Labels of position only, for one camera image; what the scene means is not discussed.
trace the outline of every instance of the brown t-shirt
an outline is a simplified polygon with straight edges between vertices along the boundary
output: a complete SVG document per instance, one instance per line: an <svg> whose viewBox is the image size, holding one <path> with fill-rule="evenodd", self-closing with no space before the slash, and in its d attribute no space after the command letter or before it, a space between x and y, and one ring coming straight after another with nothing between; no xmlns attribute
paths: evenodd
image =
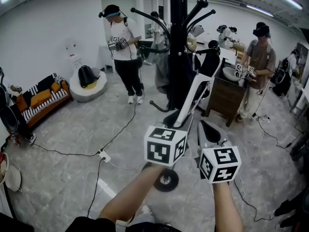
<svg viewBox="0 0 309 232"><path fill-rule="evenodd" d="M253 40L250 42L246 54L251 57L249 65L254 67L255 70L268 69L272 72L275 71L276 53L273 48L269 52L269 60L267 61L267 45L261 46L257 40ZM262 90L268 79L268 76L257 76L256 82L250 82L249 84L255 89Z"/></svg>

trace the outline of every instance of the round black base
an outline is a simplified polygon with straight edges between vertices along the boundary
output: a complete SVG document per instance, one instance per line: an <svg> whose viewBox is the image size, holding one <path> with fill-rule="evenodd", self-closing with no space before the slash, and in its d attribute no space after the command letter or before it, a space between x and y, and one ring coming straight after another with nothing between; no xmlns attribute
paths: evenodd
<svg viewBox="0 0 309 232"><path fill-rule="evenodd" d="M146 163L143 170L151 166L151 163ZM154 183L154 188L161 192L173 191L179 183L178 174L172 169L165 169Z"/></svg>

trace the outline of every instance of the white bowl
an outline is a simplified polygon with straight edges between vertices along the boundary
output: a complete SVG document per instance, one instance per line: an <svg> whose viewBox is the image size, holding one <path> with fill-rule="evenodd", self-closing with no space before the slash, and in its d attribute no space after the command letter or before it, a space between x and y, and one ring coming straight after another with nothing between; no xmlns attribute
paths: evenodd
<svg viewBox="0 0 309 232"><path fill-rule="evenodd" d="M234 75L234 72L235 72L235 69L234 68L231 68L231 67L225 67L222 69L223 70L223 74L224 76L232 81L232 82L238 82L241 78L242 78L242 74L240 75L240 77L235 77Z"/></svg>

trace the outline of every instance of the white basket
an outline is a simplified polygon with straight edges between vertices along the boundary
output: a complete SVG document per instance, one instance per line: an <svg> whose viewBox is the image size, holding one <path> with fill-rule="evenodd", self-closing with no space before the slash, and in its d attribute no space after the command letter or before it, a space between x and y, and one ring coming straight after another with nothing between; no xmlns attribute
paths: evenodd
<svg viewBox="0 0 309 232"><path fill-rule="evenodd" d="M8 155L6 153L4 153L4 155L5 155L5 161L6 161L6 173L0 185L2 185L5 182L6 186L12 191L22 191L20 189L20 184L21 184L20 171L19 169L15 168L13 165L10 165Z"/></svg>

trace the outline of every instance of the white sneaker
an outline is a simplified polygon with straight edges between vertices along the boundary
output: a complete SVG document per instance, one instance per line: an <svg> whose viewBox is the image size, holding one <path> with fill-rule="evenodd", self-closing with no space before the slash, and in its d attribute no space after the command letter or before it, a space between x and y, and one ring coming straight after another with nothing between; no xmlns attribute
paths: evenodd
<svg viewBox="0 0 309 232"><path fill-rule="evenodd" d="M144 63L147 65L152 65L152 63L147 62L147 60L144 60Z"/></svg>
<svg viewBox="0 0 309 232"><path fill-rule="evenodd" d="M152 215L152 211L150 210L149 206L147 206L147 205L144 205L141 208L141 213L142 214L150 214L150 215Z"/></svg>
<svg viewBox="0 0 309 232"><path fill-rule="evenodd" d="M29 139L29 140L27 140L31 145L33 145L34 144L34 141L37 139L37 135L36 134L32 134L32 137Z"/></svg>
<svg viewBox="0 0 309 232"><path fill-rule="evenodd" d="M137 97L137 104L141 105L141 104L143 104L143 102L144 102L143 96L138 96Z"/></svg>
<svg viewBox="0 0 309 232"><path fill-rule="evenodd" d="M134 95L129 96L129 99L127 100L127 103L133 104L134 103Z"/></svg>

